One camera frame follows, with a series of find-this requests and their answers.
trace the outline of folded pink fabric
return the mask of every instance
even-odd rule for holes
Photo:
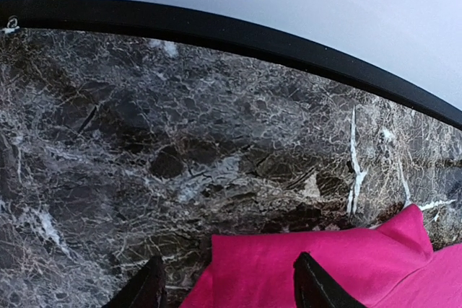
[[[410,205],[374,230],[213,236],[212,264],[181,308],[295,308],[301,252],[366,307],[462,307],[462,245],[434,253]]]

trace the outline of pink towel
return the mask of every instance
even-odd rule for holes
[[[295,308],[301,252],[366,307],[462,307],[462,245],[433,252],[411,205],[374,230],[213,236],[212,264],[181,308]]]

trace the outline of stone texture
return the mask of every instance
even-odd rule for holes
[[[213,233],[373,226],[407,201],[439,249],[461,242],[461,163],[460,131],[283,66],[116,35],[0,36],[0,305],[100,307],[162,255],[177,307]]]

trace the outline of black edge trim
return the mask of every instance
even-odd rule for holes
[[[462,130],[462,111],[357,58],[261,25],[127,0],[0,0],[0,26],[86,30],[158,38],[258,58],[363,89]]]

